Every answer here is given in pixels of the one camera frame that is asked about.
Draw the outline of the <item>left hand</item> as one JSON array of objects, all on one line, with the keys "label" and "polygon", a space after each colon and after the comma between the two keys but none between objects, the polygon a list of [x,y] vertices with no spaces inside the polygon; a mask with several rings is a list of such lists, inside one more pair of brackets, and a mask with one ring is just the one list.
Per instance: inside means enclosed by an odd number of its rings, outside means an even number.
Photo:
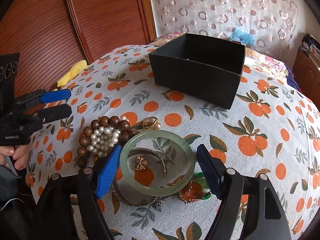
[{"label": "left hand", "polygon": [[30,159],[29,145],[20,146],[1,146],[0,147],[0,165],[9,168],[5,156],[10,156],[14,159],[14,166],[17,170],[26,168]]}]

